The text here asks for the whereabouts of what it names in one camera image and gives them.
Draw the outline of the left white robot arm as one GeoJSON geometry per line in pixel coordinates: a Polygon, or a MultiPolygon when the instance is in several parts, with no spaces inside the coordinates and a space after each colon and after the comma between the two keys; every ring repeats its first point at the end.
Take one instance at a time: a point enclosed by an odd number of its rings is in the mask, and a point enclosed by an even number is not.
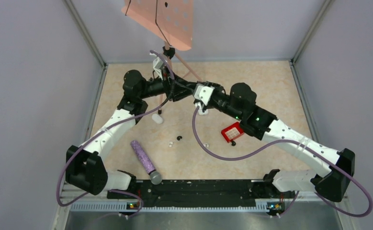
{"type": "Polygon", "coordinates": [[[125,198],[136,194],[134,176],[128,172],[108,171],[104,160],[119,141],[147,114],[145,98],[166,94],[168,100],[179,101],[193,94],[195,82],[175,75],[146,80],[138,70],[124,75],[124,95],[109,120],[80,147],[72,145],[66,153],[65,181],[89,194],[117,189],[125,198]]]}

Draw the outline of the white earbud charging case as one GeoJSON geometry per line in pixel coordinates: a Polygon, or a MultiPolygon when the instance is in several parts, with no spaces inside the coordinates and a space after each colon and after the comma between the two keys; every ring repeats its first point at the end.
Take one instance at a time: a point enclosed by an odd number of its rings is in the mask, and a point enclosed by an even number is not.
{"type": "Polygon", "coordinates": [[[198,109],[198,115],[199,116],[205,116],[205,115],[208,115],[208,114],[209,114],[208,110],[198,109]]]}

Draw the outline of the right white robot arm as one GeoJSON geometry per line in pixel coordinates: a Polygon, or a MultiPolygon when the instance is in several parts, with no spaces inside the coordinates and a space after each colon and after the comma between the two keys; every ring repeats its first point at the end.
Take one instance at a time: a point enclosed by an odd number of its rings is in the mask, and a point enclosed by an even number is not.
{"type": "Polygon", "coordinates": [[[292,178],[299,176],[299,172],[278,171],[264,184],[267,196],[277,197],[282,192],[299,190],[317,192],[332,202],[342,201],[350,184],[347,175],[353,176],[355,170],[352,150],[326,147],[295,131],[276,115],[258,106],[257,94],[246,83],[234,84],[229,94],[224,93],[221,85],[205,83],[193,96],[201,102],[203,110],[217,109],[235,118],[245,134],[278,146],[311,168],[311,175],[304,182],[292,178]]]}

